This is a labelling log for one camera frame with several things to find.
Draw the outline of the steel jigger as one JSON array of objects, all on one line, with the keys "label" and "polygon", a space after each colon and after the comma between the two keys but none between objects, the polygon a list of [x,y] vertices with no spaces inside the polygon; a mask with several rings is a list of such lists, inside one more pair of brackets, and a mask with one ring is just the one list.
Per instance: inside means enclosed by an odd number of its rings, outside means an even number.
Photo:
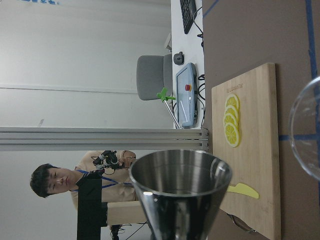
[{"label": "steel jigger", "polygon": [[231,167],[199,150],[163,150],[129,170],[157,240],[205,240],[232,179]]}]

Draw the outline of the clear wine glass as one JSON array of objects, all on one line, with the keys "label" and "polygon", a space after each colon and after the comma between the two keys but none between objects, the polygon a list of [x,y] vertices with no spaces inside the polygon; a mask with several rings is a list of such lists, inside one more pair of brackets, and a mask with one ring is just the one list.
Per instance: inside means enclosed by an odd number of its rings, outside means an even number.
[{"label": "clear wine glass", "polygon": [[290,110],[288,135],[292,152],[303,170],[320,180],[320,78],[309,82]]}]

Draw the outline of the green tipped metal rod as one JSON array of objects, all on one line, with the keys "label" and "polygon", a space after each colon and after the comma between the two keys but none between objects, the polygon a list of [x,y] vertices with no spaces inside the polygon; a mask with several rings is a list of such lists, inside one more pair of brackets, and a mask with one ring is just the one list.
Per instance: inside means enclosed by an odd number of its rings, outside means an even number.
[{"label": "green tipped metal rod", "polygon": [[169,112],[174,124],[175,124],[175,127],[177,129],[182,129],[182,127],[180,126],[178,120],[176,119],[175,117],[175,114],[174,112],[170,109],[169,107],[169,104],[168,104],[168,100],[175,100],[176,98],[175,97],[172,97],[172,96],[167,96],[167,91],[168,89],[166,87],[163,87],[161,92],[158,92],[156,94],[156,96],[162,101],[162,103],[164,103],[167,111]]}]

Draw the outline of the grey office chair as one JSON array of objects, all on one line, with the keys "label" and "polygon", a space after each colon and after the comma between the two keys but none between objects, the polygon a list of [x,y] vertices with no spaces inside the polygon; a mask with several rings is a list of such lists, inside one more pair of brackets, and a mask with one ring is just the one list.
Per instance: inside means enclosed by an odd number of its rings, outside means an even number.
[{"label": "grey office chair", "polygon": [[142,55],[137,60],[136,88],[143,101],[156,100],[163,88],[173,93],[172,55]]}]

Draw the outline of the blue teach pendant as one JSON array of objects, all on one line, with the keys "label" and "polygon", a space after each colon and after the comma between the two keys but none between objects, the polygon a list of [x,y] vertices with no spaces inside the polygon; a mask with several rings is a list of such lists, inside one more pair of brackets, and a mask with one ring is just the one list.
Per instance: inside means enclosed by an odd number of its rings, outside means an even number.
[{"label": "blue teach pendant", "polygon": [[197,70],[187,63],[176,75],[177,121],[183,129],[192,129],[198,121]]}]

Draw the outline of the black computer mouse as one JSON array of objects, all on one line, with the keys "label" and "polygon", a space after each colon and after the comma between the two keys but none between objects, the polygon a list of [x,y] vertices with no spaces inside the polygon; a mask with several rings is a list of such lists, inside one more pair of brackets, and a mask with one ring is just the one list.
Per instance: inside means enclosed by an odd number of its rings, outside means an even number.
[{"label": "black computer mouse", "polygon": [[182,51],[174,54],[174,56],[173,56],[173,62],[174,62],[175,65],[178,65],[178,66],[181,66],[181,65],[184,64],[184,62],[185,62],[185,56],[184,56],[184,54],[183,54]]}]

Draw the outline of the seated operator person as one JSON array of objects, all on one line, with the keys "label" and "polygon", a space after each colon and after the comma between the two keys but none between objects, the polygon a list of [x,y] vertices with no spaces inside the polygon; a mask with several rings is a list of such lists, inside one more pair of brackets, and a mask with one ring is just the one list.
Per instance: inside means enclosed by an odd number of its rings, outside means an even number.
[{"label": "seated operator person", "polygon": [[[79,186],[77,183],[90,172],[97,171],[97,159],[101,150],[88,151],[74,170],[56,167],[49,163],[34,170],[30,178],[30,187],[39,197],[70,192],[75,208],[78,208]],[[129,168],[136,160],[136,154],[130,150],[116,150],[115,156],[120,168],[105,168],[101,183],[101,201],[103,203],[137,201],[135,189],[129,176]]]}]

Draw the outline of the lemon slice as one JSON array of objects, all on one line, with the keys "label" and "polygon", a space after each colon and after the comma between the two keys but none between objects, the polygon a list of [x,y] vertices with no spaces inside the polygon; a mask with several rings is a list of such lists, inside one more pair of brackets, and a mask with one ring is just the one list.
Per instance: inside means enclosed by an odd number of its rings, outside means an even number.
[{"label": "lemon slice", "polygon": [[239,127],[236,117],[231,113],[226,113],[223,116],[223,125],[226,126],[227,124],[233,124],[236,128]]},{"label": "lemon slice", "polygon": [[234,107],[233,105],[227,105],[225,107],[225,111],[224,114],[232,114],[235,119],[238,121],[239,120],[239,112],[238,109],[236,107]]},{"label": "lemon slice", "polygon": [[227,143],[236,148],[240,144],[240,132],[233,123],[227,122],[224,126],[224,136]]},{"label": "lemon slice", "polygon": [[231,93],[226,97],[224,105],[225,105],[225,107],[233,106],[234,108],[239,110],[240,109],[240,100],[236,94]]}]

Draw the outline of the bamboo cutting board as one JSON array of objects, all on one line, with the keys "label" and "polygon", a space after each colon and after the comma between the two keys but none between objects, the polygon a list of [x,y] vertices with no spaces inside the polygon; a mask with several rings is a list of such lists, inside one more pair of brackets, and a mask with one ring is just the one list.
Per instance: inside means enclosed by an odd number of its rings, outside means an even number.
[{"label": "bamboo cutting board", "polygon": [[[226,140],[223,117],[228,96],[239,98],[240,142]],[[228,192],[220,208],[268,239],[281,238],[276,68],[265,63],[211,90],[213,154],[232,169],[230,184],[245,184],[259,197]]]}]

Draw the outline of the yellow plastic knife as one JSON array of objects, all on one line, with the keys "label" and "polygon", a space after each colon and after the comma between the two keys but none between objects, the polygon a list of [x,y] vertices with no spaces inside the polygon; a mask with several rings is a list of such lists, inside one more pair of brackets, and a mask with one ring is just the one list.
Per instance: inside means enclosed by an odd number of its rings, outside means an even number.
[{"label": "yellow plastic knife", "polygon": [[229,185],[227,188],[227,192],[245,195],[254,199],[260,198],[260,194],[255,189],[247,184],[240,182],[236,185]]}]

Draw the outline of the black keyboard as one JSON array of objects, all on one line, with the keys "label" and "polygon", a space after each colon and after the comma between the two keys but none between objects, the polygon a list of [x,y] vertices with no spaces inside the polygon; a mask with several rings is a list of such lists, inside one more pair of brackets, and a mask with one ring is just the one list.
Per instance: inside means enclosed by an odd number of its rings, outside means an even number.
[{"label": "black keyboard", "polygon": [[195,0],[180,0],[183,31],[187,35],[193,25],[193,16],[196,13]]}]

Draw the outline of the wooden black teleop stand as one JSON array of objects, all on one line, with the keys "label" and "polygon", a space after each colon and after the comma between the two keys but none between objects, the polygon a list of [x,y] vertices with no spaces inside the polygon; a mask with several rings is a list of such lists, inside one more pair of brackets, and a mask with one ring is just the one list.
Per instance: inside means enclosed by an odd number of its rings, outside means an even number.
[{"label": "wooden black teleop stand", "polygon": [[101,228],[110,225],[111,236],[117,240],[123,224],[144,222],[146,220],[139,201],[102,202],[103,170],[80,171],[77,203],[77,239],[99,240]]}]

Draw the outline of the aluminium frame post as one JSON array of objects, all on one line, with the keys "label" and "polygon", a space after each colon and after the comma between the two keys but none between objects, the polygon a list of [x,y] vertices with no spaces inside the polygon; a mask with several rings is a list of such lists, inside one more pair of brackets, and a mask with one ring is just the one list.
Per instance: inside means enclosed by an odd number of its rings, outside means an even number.
[{"label": "aluminium frame post", "polygon": [[1,151],[203,150],[206,129],[1,127]]}]

